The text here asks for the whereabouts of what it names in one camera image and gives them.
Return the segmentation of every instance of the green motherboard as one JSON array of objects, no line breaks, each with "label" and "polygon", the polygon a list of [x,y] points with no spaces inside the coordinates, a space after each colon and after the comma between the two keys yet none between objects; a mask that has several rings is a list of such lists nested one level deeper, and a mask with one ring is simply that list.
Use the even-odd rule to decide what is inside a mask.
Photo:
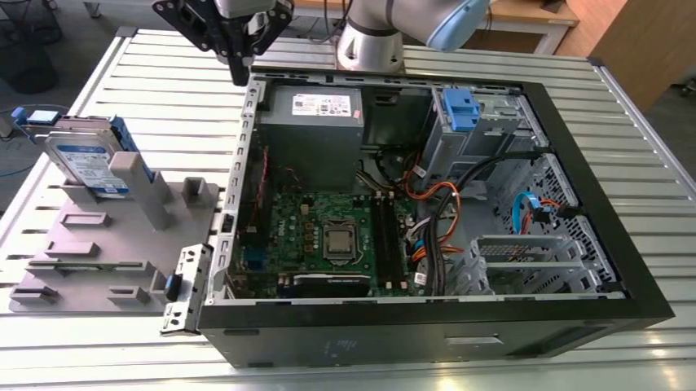
[{"label": "green motherboard", "polygon": [[336,193],[276,194],[272,197],[265,249],[245,249],[243,257],[248,268],[243,273],[232,275],[235,285],[244,286],[244,292],[236,292],[236,295],[275,297],[283,279],[307,274],[366,276],[371,286],[368,296],[374,297],[416,294],[408,282],[412,279],[408,277],[407,257],[402,248],[414,203],[410,200],[394,200],[390,203],[399,237],[395,247],[400,264],[396,269],[402,276],[398,282],[384,283],[380,279],[383,265],[379,264],[379,244],[375,244],[380,238],[372,232],[372,197]]}]

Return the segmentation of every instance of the hard drive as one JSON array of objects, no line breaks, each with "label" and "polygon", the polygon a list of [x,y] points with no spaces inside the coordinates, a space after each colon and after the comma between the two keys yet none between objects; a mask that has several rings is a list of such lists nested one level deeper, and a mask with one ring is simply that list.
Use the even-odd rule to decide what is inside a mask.
[{"label": "hard drive", "polygon": [[[29,140],[44,148],[68,184],[86,186],[101,198],[128,198],[125,183],[108,170],[116,152],[138,152],[122,118],[77,118],[40,110],[26,116],[22,108],[12,117]],[[145,165],[142,170],[152,181]]]}]

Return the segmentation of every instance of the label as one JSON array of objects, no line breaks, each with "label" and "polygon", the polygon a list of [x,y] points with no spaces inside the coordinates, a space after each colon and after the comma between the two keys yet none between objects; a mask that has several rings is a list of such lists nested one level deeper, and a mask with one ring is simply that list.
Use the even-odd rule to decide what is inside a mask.
[{"label": "label", "polygon": [[426,279],[427,279],[427,275],[424,275],[423,273],[416,273],[415,276],[412,277],[412,283],[415,283],[416,285],[424,286]]},{"label": "label", "polygon": [[114,196],[128,192],[125,183],[108,171],[110,156],[102,147],[58,145],[56,148],[62,162],[89,189]]},{"label": "label", "polygon": [[293,116],[352,116],[350,96],[297,94],[292,97]]},{"label": "label", "polygon": [[414,172],[414,173],[415,173],[420,178],[424,177],[426,172],[424,172],[424,170],[420,168],[419,165],[416,165],[415,167],[412,167],[412,172]]}]

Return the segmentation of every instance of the slotted metal surface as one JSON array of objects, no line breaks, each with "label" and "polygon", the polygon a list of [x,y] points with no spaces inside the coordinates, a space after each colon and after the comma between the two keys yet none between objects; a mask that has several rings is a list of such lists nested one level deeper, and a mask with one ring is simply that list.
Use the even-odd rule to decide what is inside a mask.
[{"label": "slotted metal surface", "polygon": [[[328,46],[280,39],[259,64],[334,68]],[[575,136],[675,318],[545,360],[237,371],[201,337],[161,338],[157,317],[33,318],[6,313],[0,288],[0,384],[90,389],[692,389],[696,384],[696,205],[689,179],[634,116],[621,91],[582,59],[406,49],[406,72],[537,81]],[[225,185],[243,89],[225,67],[177,33],[116,38],[72,114],[117,114],[165,180]],[[65,199],[42,157],[0,221],[0,287],[26,258]],[[209,238],[213,245],[215,236]]]}]

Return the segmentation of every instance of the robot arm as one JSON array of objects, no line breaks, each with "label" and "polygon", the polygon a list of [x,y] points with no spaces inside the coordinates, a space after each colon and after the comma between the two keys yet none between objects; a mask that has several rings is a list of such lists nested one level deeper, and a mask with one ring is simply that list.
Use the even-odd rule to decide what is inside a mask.
[{"label": "robot arm", "polygon": [[[456,49],[480,22],[490,0],[352,0],[338,43],[350,70],[395,72],[400,33],[439,51]],[[248,67],[292,20],[292,0],[154,0],[152,9],[201,51],[229,65],[231,80],[245,86]]]},{"label": "robot arm", "polygon": [[154,0],[152,9],[201,51],[229,65],[245,86],[248,66],[292,20],[292,0]]},{"label": "robot arm", "polygon": [[336,57],[350,70],[396,72],[400,33],[438,51],[458,49],[486,15],[490,0],[354,0]]}]

